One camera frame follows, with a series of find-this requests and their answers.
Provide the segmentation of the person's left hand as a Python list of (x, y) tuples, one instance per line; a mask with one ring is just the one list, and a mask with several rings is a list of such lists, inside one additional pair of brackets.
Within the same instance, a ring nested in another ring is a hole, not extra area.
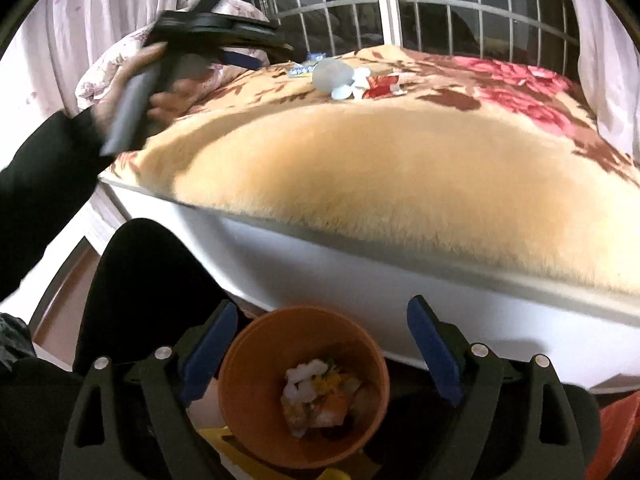
[[(113, 118), (119, 101), (122, 99), (128, 81), (145, 67), (158, 62), (165, 54), (166, 44), (159, 42), (152, 46), (142, 48), (132, 58), (127, 60), (117, 71), (111, 87), (104, 98), (93, 105), (91, 115), (96, 128), (103, 141), (108, 137)], [(170, 90), (153, 94), (149, 99), (149, 118), (158, 122), (162, 127), (168, 127), (178, 117), (186, 114), (190, 106), (195, 102), (202, 84), (209, 77), (212, 70), (206, 68), (198, 72), (196, 76), (178, 79)]]

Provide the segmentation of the black sleeved left forearm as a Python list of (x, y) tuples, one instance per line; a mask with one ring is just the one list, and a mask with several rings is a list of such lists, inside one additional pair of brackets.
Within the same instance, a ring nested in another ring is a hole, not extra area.
[(113, 159), (91, 110), (56, 112), (1, 170), (1, 297), (11, 296), (49, 244), (88, 202)]

